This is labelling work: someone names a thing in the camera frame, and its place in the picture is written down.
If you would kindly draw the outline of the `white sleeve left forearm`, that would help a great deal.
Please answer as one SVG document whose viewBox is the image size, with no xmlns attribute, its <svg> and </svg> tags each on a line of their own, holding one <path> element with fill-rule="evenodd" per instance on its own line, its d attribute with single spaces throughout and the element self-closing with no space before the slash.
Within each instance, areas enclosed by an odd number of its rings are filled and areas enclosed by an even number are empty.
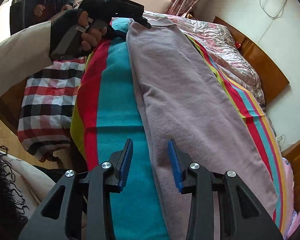
<svg viewBox="0 0 300 240">
<path fill-rule="evenodd" d="M 51 22 L 24 29 L 0 43 L 0 97 L 12 86 L 52 64 Z"/>
</svg>

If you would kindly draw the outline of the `person left hand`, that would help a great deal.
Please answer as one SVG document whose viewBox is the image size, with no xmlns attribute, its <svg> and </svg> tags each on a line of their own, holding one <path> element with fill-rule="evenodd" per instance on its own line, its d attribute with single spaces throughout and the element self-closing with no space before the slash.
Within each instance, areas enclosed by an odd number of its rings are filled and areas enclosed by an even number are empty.
<svg viewBox="0 0 300 240">
<path fill-rule="evenodd" d="M 77 59 L 88 56 L 107 33 L 103 21 L 89 22 L 82 9 L 69 9 L 51 21 L 50 51 L 53 60 Z"/>
</svg>

